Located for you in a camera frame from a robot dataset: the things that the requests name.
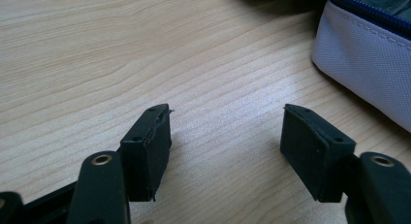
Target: light wood surface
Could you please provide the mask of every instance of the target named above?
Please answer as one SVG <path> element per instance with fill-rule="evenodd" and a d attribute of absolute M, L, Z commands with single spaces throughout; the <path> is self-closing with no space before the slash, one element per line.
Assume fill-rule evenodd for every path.
<path fill-rule="evenodd" d="M 345 223 L 344 201 L 314 202 L 280 153 L 284 105 L 408 169 L 411 136 L 314 67 L 308 3 L 0 0 L 0 191 L 27 203 L 75 181 L 169 103 L 170 163 L 133 223 Z"/>

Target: black plastic part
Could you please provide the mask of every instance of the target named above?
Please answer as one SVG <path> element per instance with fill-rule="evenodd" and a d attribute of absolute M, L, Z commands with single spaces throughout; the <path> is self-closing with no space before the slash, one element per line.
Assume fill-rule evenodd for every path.
<path fill-rule="evenodd" d="M 84 160 L 67 217 L 67 224 L 103 223 L 130 223 L 121 159 L 114 151 Z"/>
<path fill-rule="evenodd" d="M 121 140 L 126 189 L 131 202 L 155 201 L 172 145 L 169 105 L 146 110 Z"/>
<path fill-rule="evenodd" d="M 411 223 L 411 175 L 397 160 L 367 152 L 360 157 L 360 187 L 373 223 Z"/>
<path fill-rule="evenodd" d="M 281 152 L 319 202 L 338 203 L 343 192 L 344 161 L 356 143 L 317 113 L 285 106 Z"/>
<path fill-rule="evenodd" d="M 73 182 L 25 205 L 26 216 L 36 224 L 65 223 L 75 188 Z"/>
<path fill-rule="evenodd" d="M 0 193 L 0 223 L 23 223 L 23 202 L 15 192 Z"/>

